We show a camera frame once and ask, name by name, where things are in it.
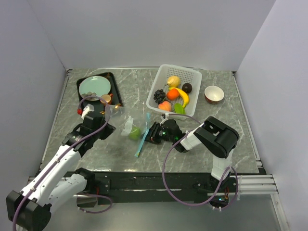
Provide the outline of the fake green leaf piece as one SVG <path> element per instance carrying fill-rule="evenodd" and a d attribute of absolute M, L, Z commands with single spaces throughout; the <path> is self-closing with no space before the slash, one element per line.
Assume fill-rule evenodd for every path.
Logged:
<path fill-rule="evenodd" d="M 180 103 L 176 103 L 174 104 L 174 111 L 177 114 L 181 114 L 181 115 L 185 115 L 185 108 L 180 104 Z"/>

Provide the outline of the fake peach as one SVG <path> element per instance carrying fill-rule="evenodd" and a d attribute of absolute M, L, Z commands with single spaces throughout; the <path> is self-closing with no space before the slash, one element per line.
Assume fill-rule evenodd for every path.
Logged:
<path fill-rule="evenodd" d="M 158 109 L 170 112 L 172 109 L 172 106 L 170 102 L 164 101 L 158 105 Z"/>

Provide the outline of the fake green fruit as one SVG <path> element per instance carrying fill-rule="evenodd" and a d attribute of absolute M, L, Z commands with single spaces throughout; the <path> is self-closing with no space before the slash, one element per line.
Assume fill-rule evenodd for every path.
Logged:
<path fill-rule="evenodd" d="M 136 126 L 133 126 L 128 137 L 131 139 L 131 140 L 138 140 L 141 136 L 141 130 L 139 127 L 136 127 Z"/>

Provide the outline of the fake orange fruit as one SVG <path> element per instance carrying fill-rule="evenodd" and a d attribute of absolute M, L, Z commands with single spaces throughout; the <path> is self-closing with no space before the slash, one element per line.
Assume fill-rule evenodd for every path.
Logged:
<path fill-rule="evenodd" d="M 179 91 L 175 88 L 169 90 L 169 92 L 167 93 L 167 98 L 171 101 L 177 99 L 179 97 Z"/>

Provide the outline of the fake dark grapes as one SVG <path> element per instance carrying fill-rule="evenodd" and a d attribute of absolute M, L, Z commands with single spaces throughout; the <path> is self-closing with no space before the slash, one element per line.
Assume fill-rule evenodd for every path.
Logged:
<path fill-rule="evenodd" d="M 161 104 L 166 99 L 166 93 L 163 89 L 157 90 L 153 97 L 156 104 Z"/>

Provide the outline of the clear zip top bag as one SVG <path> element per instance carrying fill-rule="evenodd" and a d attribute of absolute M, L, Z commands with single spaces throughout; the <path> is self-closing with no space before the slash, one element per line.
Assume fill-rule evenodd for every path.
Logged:
<path fill-rule="evenodd" d="M 139 157 L 145 137 L 151 126 L 150 113 L 143 113 L 137 109 L 122 107 L 117 113 L 110 115 L 109 124 L 116 130 L 107 138 L 108 147 L 115 154 L 127 154 Z M 133 126 L 139 127 L 141 136 L 138 140 L 131 140 L 128 135 Z"/>

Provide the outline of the fake yellow banana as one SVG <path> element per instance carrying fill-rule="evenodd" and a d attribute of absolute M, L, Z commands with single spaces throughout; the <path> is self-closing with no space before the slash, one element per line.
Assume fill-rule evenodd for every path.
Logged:
<path fill-rule="evenodd" d="M 186 92 L 184 92 L 183 90 L 179 89 L 179 88 L 175 88 L 175 87 L 170 87 L 169 88 L 169 93 L 173 90 L 177 90 L 179 92 L 179 95 L 181 96 L 182 100 L 183 100 L 183 104 L 182 107 L 185 108 L 187 106 L 187 104 L 189 103 L 189 96 Z"/>

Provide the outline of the fake dark mangosteen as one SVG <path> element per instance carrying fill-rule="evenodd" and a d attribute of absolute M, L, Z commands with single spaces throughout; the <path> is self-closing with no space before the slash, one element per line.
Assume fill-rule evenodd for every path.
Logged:
<path fill-rule="evenodd" d="M 187 93 L 187 94 L 191 93 L 192 89 L 193 89 L 193 87 L 192 87 L 192 85 L 191 85 L 190 83 L 184 83 L 184 84 L 182 85 L 182 90 L 183 90 L 185 93 Z"/>

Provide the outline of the fake yellow pear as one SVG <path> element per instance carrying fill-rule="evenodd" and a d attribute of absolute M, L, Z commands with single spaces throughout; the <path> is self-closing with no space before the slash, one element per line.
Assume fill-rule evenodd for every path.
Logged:
<path fill-rule="evenodd" d="M 178 76 L 170 76 L 167 80 L 167 85 L 177 88 L 180 85 L 180 78 Z"/>

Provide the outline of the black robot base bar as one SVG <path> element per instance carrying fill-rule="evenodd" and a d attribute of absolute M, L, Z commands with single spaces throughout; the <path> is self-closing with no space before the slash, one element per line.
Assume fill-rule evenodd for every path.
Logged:
<path fill-rule="evenodd" d="M 220 183 L 209 173 L 146 173 L 146 172 L 95 172 L 85 168 L 67 172 L 65 177 L 79 173 L 87 179 L 84 193 L 109 197 L 114 203 L 171 202 L 175 198 L 193 205 L 213 196 L 215 205 L 238 192 L 238 180 L 232 174 Z"/>

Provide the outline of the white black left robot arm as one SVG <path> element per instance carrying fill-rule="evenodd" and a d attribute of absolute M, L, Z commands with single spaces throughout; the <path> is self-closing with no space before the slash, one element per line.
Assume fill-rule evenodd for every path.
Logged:
<path fill-rule="evenodd" d="M 61 179 L 97 140 L 105 140 L 115 131 L 109 119 L 110 116 L 88 113 L 83 122 L 65 136 L 43 170 L 21 191 L 8 194 L 6 206 L 14 231 L 42 231 L 52 213 L 73 195 L 98 196 L 103 184 L 92 171 L 79 168 L 64 182 Z"/>

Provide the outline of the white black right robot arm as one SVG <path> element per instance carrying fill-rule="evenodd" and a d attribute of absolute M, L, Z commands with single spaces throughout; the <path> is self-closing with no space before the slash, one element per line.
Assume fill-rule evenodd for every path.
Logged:
<path fill-rule="evenodd" d="M 176 120 L 165 118 L 162 122 L 154 122 L 146 134 L 145 141 L 160 144 L 171 142 L 180 153 L 186 153 L 198 145 L 205 146 L 213 155 L 211 170 L 211 188 L 217 192 L 224 190 L 231 170 L 231 157 L 239 140 L 238 132 L 209 116 L 192 131 L 182 132 Z"/>

